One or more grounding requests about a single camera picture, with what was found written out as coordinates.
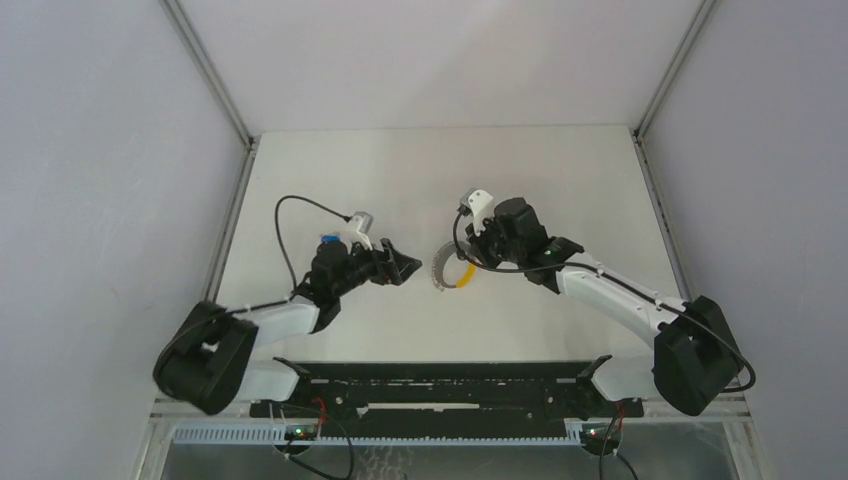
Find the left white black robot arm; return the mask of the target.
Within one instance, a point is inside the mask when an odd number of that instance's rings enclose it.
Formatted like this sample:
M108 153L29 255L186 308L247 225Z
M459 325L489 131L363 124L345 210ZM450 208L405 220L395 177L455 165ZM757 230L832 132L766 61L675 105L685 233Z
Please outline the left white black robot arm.
M323 241L288 299L233 310L197 303L157 357L153 381L161 393L207 415L234 401L274 401L286 415L301 416L313 401L300 382L303 372L287 360L257 359L255 350L324 330L344 295L366 283L400 286L421 266L387 238L378 247Z

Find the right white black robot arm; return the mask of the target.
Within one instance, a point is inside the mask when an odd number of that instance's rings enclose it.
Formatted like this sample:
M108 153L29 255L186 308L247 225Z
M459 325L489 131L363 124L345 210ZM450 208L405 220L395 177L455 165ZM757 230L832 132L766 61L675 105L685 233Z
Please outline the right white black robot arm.
M754 386L755 370L714 300L663 295L624 278L582 245L550 235L522 197L496 202L485 190L471 190L457 216L470 220L464 240L452 236L471 265L521 274L580 301L650 348L647 356L603 355L579 374L578 402L587 414L605 415L617 401L660 397L678 412L698 416L719 395Z

